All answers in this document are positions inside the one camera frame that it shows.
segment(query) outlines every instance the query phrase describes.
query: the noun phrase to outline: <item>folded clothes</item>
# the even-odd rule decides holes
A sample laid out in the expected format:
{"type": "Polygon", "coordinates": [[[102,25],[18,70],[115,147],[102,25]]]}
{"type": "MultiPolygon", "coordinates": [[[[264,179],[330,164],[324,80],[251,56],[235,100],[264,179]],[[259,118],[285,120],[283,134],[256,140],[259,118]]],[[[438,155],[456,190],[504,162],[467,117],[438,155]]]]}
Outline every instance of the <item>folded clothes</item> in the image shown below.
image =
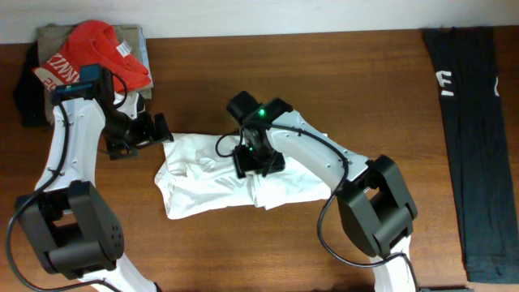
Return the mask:
{"type": "MultiPolygon", "coordinates": [[[[61,49],[42,67],[34,70],[49,89],[57,85],[79,80],[79,68],[100,63],[120,76],[132,91],[149,85],[148,68],[130,54],[127,42],[119,44],[114,28],[99,20],[89,20],[75,28],[61,49]]],[[[124,91],[118,78],[114,78],[114,90],[124,91]]]]}
{"type": "MultiPolygon", "coordinates": [[[[74,30],[81,24],[77,25],[55,25],[49,24],[36,30],[36,38],[38,43],[37,59],[40,67],[43,67],[47,61],[49,61],[61,48],[66,44],[68,37],[74,32],[74,30]]],[[[148,77],[152,81],[152,74],[149,68],[148,51],[146,49],[146,40],[143,35],[143,29],[138,25],[113,25],[112,28],[115,31],[118,43],[124,44],[125,42],[129,45],[123,45],[121,49],[131,48],[131,55],[142,63],[148,69],[148,77]]],[[[41,73],[41,82],[48,84],[47,88],[50,88],[53,80],[53,76],[45,77],[47,72],[45,70],[41,73]]],[[[144,97],[144,99],[152,98],[153,81],[142,88],[136,88],[135,90],[144,97]]],[[[44,90],[45,97],[45,108],[37,108],[35,110],[45,111],[45,116],[49,123],[54,123],[53,106],[50,102],[50,91],[44,90]]]]}
{"type": "MultiPolygon", "coordinates": [[[[174,134],[164,143],[165,163],[155,177],[169,219],[180,219],[208,210],[255,205],[269,210],[287,203],[327,199],[330,188],[296,160],[285,156],[285,170],[262,177],[236,176],[232,157],[219,157],[220,136],[174,134]]],[[[231,152],[237,136],[223,139],[221,153],[231,152]]]]}

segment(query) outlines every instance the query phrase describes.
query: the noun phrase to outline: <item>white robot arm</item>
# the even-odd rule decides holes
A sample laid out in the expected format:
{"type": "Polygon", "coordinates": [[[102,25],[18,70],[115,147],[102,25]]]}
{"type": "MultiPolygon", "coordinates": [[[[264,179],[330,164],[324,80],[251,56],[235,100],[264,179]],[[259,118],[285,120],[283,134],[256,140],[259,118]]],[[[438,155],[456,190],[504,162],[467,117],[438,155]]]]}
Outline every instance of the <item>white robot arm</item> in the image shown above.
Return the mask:
{"type": "MultiPolygon", "coordinates": [[[[124,254],[121,224],[97,192],[94,176],[101,133],[111,159],[132,157],[137,149],[173,140],[163,115],[153,122],[138,93],[114,95],[111,72],[98,65],[82,67],[78,83],[58,86],[53,94],[49,158],[36,194],[19,197],[15,213],[38,260],[48,273],[92,283],[99,291],[161,291],[124,254]],[[68,213],[75,223],[54,223],[68,213]]],[[[15,265],[13,270],[23,278],[15,265]]]]}
{"type": "MultiPolygon", "coordinates": [[[[283,155],[299,161],[335,190],[327,206],[336,196],[343,229],[355,246],[370,256],[375,265],[386,259],[376,268],[353,263],[360,268],[374,268],[375,291],[418,290],[408,265],[412,220],[418,212],[394,162],[384,156],[370,161],[340,146],[281,99],[261,105],[241,92],[227,110],[249,141],[234,150],[239,177],[247,171],[263,175],[282,171],[283,155]],[[380,189],[371,200],[365,196],[370,188],[380,189]]],[[[322,238],[321,242],[337,258],[350,263],[331,251],[322,238]]]]}

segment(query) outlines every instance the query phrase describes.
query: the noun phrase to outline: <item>wooden surface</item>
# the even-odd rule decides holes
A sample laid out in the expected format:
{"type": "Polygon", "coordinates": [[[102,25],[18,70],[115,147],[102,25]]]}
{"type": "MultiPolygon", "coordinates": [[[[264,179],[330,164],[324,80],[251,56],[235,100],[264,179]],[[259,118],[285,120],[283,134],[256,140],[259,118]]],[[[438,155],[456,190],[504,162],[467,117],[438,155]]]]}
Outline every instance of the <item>wooden surface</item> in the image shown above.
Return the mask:
{"type": "MultiPolygon", "coordinates": [[[[495,35],[516,201],[518,34],[515,27],[497,28],[495,35]]],[[[52,135],[22,128],[11,98],[27,47],[0,46],[0,278],[5,291],[25,290],[6,264],[3,235],[15,197],[32,191],[41,175],[52,135]]],[[[419,31],[162,39],[148,41],[148,52],[155,83],[150,109],[164,112],[173,132],[234,129],[225,106],[247,90],[261,101],[284,98],[314,127],[355,152],[393,158],[418,206],[411,259],[421,286],[466,284],[438,85],[419,31]]],[[[124,228],[127,255],[164,291],[324,291],[373,284],[372,271],[340,264],[320,246],[315,221],[323,201],[270,211],[235,207],[168,220],[153,183],[164,159],[160,146],[125,161],[100,154],[96,172],[97,188],[124,228]]],[[[367,260],[342,231],[336,206],[324,229],[344,257],[367,260]]],[[[30,280],[45,287],[68,282],[44,272],[18,226],[13,241],[15,258],[30,280]]]]}

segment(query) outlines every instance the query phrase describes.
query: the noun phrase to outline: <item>black garment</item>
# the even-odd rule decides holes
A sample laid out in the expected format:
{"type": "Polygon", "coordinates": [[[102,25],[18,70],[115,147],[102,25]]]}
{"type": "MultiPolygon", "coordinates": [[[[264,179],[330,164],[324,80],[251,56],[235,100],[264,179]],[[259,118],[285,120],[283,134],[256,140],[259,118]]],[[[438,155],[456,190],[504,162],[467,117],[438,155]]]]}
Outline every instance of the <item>black garment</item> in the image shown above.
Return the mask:
{"type": "Polygon", "coordinates": [[[423,37],[443,84],[440,105],[469,281],[519,283],[519,234],[492,29],[426,29],[423,37]]]}
{"type": "Polygon", "coordinates": [[[38,66],[38,44],[35,42],[27,51],[22,75],[13,92],[16,107],[22,115],[22,125],[25,127],[49,125],[45,118],[43,84],[32,73],[32,69],[38,66]]]}

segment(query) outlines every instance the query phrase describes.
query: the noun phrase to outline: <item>clothing stack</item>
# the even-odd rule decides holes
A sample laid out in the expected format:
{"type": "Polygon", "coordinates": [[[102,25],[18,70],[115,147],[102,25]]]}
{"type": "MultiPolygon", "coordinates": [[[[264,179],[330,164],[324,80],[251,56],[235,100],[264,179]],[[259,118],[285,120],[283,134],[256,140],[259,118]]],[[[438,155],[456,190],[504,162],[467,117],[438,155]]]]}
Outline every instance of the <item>clothing stack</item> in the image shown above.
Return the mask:
{"type": "MultiPolygon", "coordinates": [[[[38,28],[35,46],[36,49],[32,48],[28,52],[27,60],[32,62],[26,62],[25,77],[22,75],[20,83],[26,84],[34,78],[27,73],[32,70],[47,90],[43,93],[45,101],[42,101],[39,97],[41,87],[35,89],[31,86],[31,89],[24,91],[24,86],[19,86],[21,89],[15,92],[15,101],[22,114],[23,124],[34,123],[24,121],[31,119],[27,118],[28,115],[40,115],[43,109],[39,104],[45,104],[46,120],[54,123],[49,90],[61,84],[77,82],[79,69],[93,63],[100,63],[120,77],[130,94],[138,92],[145,99],[152,97],[153,83],[146,40],[139,26],[111,26],[99,20],[88,20],[75,26],[50,25],[38,28]],[[28,106],[31,107],[29,111],[24,108],[28,106]]],[[[114,90],[121,94],[125,92],[117,77],[114,77],[114,90]]]]}

